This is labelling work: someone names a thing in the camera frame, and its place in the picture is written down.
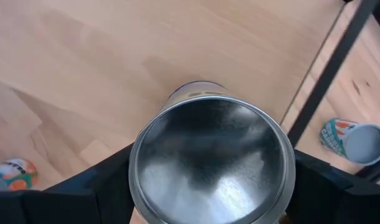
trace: colorful can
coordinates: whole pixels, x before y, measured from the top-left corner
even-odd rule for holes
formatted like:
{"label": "colorful can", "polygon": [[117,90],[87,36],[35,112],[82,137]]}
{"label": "colorful can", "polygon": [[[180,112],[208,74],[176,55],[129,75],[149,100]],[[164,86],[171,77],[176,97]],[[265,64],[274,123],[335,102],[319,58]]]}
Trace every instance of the colorful can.
{"label": "colorful can", "polygon": [[380,160],[380,127],[333,118],[320,132],[321,143],[333,152],[364,166]]}
{"label": "colorful can", "polygon": [[37,183],[35,165],[26,159],[9,159],[0,163],[0,190],[30,189]]}

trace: can rim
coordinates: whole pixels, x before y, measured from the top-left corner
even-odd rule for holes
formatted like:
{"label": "can rim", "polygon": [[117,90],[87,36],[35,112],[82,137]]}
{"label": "can rim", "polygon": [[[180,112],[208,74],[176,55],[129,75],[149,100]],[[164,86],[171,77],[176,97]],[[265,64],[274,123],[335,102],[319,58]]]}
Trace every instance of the can rim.
{"label": "can rim", "polygon": [[[369,124],[369,123],[356,124],[355,128],[353,128],[351,130],[351,132],[347,135],[346,140],[348,140],[348,138],[351,136],[351,134],[354,134],[354,131],[356,131],[358,129],[361,129],[361,128],[365,128],[365,127],[376,128],[378,131],[380,131],[380,126],[378,126],[376,124]],[[354,163],[357,163],[357,164],[360,164],[360,165],[363,165],[363,166],[369,166],[369,165],[377,163],[377,161],[380,161],[380,155],[377,158],[375,158],[374,160],[370,161],[370,162],[362,163],[362,162],[356,162],[356,161],[353,161],[353,160],[350,160],[350,161],[354,162]]]}
{"label": "can rim", "polygon": [[257,113],[261,118],[263,118],[269,126],[272,128],[274,133],[276,134],[279,143],[281,152],[283,154],[284,158],[284,172],[282,176],[282,180],[280,183],[279,190],[277,191],[276,197],[274,198],[274,203],[271,205],[271,207],[266,210],[265,214],[260,216],[257,220],[254,220],[252,224],[261,224],[261,223],[274,223],[278,221],[279,217],[285,212],[285,209],[287,208],[290,198],[292,197],[294,187],[295,187],[295,154],[294,150],[292,148],[292,145],[288,139],[288,137],[285,135],[283,130],[280,128],[280,126],[274,121],[266,112],[259,109],[258,107],[249,104],[243,100],[239,100],[233,96],[216,96],[216,95],[210,95],[210,96],[200,96],[196,98],[190,98],[183,101],[180,101],[165,110],[161,111],[155,118],[153,118],[149,124],[139,133],[137,136],[131,155],[129,158],[129,188],[131,191],[131,195],[134,201],[134,204],[136,208],[138,209],[138,212],[146,219],[147,222],[151,223],[163,223],[166,222],[161,220],[157,216],[157,212],[152,209],[150,205],[145,200],[145,196],[143,192],[141,191],[140,183],[138,174],[137,174],[137,167],[135,166],[135,163],[137,161],[137,156],[139,152],[139,148],[142,144],[142,141],[144,140],[144,137],[150,130],[150,128],[163,117],[167,112],[170,110],[179,107],[181,105],[184,105],[186,103],[191,103],[194,101],[200,101],[200,100],[226,100],[231,101],[234,103],[239,103],[243,106],[248,107],[249,109],[253,110],[255,113]]}

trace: can label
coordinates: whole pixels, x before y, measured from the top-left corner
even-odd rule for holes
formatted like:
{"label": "can label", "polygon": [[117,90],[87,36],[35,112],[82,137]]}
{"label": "can label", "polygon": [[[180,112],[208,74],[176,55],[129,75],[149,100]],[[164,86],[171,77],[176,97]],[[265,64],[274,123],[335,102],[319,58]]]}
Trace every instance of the can label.
{"label": "can label", "polygon": [[354,121],[334,118],[325,123],[320,133],[322,144],[339,156],[347,158],[344,141],[348,133],[357,125]]}
{"label": "can label", "polygon": [[230,96],[228,90],[213,82],[208,81],[195,81],[176,90],[166,101],[161,111],[170,108],[171,106],[192,98],[199,98],[202,96]]}
{"label": "can label", "polygon": [[37,183],[35,165],[25,159],[9,159],[0,163],[0,179],[9,190],[30,189]]}

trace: can lid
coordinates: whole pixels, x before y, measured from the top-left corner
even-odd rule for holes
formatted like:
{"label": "can lid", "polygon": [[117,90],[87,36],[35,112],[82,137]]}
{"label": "can lid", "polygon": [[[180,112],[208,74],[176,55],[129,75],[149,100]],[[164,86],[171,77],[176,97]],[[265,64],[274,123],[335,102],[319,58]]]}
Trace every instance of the can lid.
{"label": "can lid", "polygon": [[359,125],[347,137],[345,150],[350,161],[374,164],[380,160],[380,128],[374,124]]}
{"label": "can lid", "polygon": [[158,115],[132,149],[129,184],[149,223],[275,222],[292,195],[293,149],[260,109],[226,96]]}

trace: wooden floor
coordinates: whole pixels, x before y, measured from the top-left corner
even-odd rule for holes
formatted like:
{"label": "wooden floor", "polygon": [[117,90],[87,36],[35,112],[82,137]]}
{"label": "wooden floor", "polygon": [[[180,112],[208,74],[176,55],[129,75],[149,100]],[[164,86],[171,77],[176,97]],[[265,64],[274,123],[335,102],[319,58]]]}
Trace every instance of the wooden floor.
{"label": "wooden floor", "polygon": [[[218,82],[287,131],[354,12],[347,6],[299,85],[339,0],[0,0],[0,162],[35,163],[45,189],[133,142],[172,91]],[[380,29],[371,18],[297,149],[324,149],[332,117],[380,125]],[[136,216],[133,223],[144,222]]]}

